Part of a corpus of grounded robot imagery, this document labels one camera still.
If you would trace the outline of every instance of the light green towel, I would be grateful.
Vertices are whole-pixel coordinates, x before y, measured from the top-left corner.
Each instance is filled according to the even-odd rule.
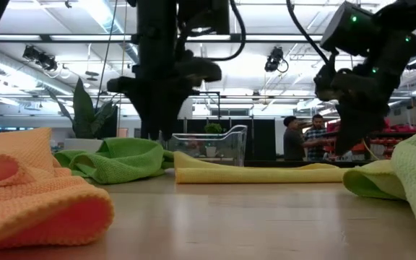
[[[100,184],[135,181],[159,176],[173,167],[173,153],[157,142],[135,138],[105,139],[95,154],[64,150],[54,155],[74,175],[92,178]]]
[[[343,184],[359,196],[407,200],[416,218],[416,135],[396,146],[391,161],[348,170]]]

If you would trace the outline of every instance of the cloth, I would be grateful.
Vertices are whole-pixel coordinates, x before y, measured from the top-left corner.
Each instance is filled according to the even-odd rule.
[[[51,130],[0,134],[0,248],[83,245],[113,220],[108,193],[53,158]]]
[[[300,168],[243,168],[218,165],[174,152],[176,183],[339,183],[345,169],[327,164]]]
[[[157,142],[107,138],[95,154],[79,150],[57,152],[56,159],[73,174],[100,184],[116,184],[160,176],[173,167],[173,153]]]
[[[300,132],[287,128],[283,135],[284,160],[303,160],[306,156]]]
[[[416,218],[416,135],[399,143],[391,160],[347,171],[343,184],[359,196],[406,200]]]
[[[322,138],[322,134],[326,133],[326,129],[316,129],[311,127],[304,133],[304,142],[312,141],[314,139]],[[324,158],[325,150],[324,146],[315,146],[308,148],[308,161],[321,161]]]

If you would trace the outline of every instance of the clear plastic bin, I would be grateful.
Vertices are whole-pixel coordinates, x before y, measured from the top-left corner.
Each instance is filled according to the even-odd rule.
[[[247,131],[247,126],[237,125],[225,134],[173,134],[167,149],[211,163],[243,166]]]

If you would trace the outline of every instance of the towel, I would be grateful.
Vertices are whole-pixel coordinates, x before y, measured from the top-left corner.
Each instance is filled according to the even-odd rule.
[[[391,160],[347,171],[343,184],[359,196],[406,200],[416,219],[416,135],[399,143]]]
[[[173,153],[157,142],[135,138],[107,138],[99,150],[88,153],[65,150],[55,154],[73,174],[91,178],[99,184],[116,184],[160,176],[173,167]]]
[[[113,220],[108,193],[51,154],[51,130],[0,134],[0,248],[84,245]]]
[[[174,152],[176,183],[339,183],[345,169],[323,163],[299,168],[242,168]]]

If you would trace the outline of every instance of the wooden table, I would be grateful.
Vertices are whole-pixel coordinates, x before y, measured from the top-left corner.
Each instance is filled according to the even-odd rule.
[[[338,183],[175,185],[167,175],[104,188],[116,205],[104,239],[0,259],[416,259],[407,203],[359,198]]]

